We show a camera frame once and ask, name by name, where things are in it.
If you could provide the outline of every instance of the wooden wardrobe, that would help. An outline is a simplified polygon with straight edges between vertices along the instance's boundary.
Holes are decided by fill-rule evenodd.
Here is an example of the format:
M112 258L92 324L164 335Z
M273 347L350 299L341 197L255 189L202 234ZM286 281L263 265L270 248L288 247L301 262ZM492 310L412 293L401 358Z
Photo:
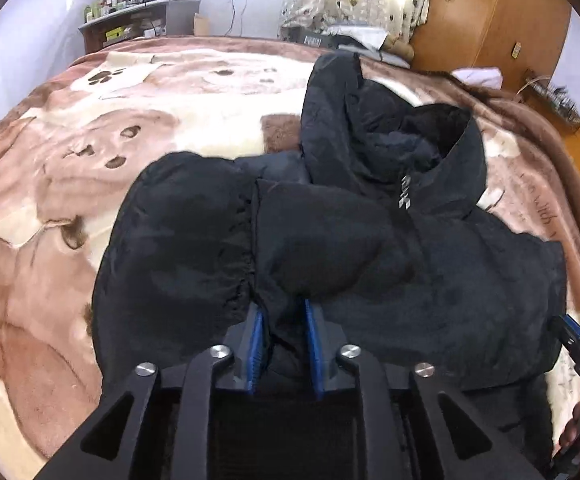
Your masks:
M449 72L497 66L504 89L517 91L527 69L539 75L554 72L570 11L567 0L430 0L427 23L417 27L411 40L412 68Z

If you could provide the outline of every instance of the fleece blanket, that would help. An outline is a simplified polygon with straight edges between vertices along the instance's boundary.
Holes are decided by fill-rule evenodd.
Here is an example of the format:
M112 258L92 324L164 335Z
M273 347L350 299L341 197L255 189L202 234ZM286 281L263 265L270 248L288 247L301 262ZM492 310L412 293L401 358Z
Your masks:
M0 473L30 480L96 407L94 278L138 173L175 150L235 158L299 148L321 51L276 41L158 38L80 58L0 121ZM558 133L502 92L364 60L412 104L471 108L483 133L480 205L563 244L580 322L580 176ZM554 431L577 401L562 354L548 375Z

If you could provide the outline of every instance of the jacket zipper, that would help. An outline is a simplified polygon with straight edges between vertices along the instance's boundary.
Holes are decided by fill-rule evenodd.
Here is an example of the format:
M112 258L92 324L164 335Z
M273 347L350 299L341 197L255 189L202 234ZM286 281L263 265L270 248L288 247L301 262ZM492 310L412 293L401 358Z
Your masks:
M409 209L409 183L411 179L408 174L405 174L401 179L401 199L399 199L399 209L403 206Z

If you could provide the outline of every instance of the metal screw head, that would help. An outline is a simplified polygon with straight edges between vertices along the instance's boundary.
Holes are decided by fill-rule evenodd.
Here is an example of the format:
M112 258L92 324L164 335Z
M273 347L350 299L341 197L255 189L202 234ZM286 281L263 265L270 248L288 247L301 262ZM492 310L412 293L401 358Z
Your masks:
M354 359L355 357L359 357L361 349L357 345L343 345L339 352L343 357Z
M141 377L147 377L157 371L157 366L154 363L141 363L134 368L134 371Z
M212 357L216 357L217 359L223 359L231 354L231 350L229 346L225 345L215 345L210 348L210 355Z
M430 363L419 363L415 365L414 373L421 377L430 377L435 373L435 367Z

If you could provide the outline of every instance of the yellow box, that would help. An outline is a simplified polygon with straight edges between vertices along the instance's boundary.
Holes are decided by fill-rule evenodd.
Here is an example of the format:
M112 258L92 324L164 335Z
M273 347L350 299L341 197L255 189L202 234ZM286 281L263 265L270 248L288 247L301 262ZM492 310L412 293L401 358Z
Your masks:
M122 36L124 30L125 30L124 27L117 27L114 30L111 30L110 32L106 32L105 37L107 38L107 41L115 40L116 38Z

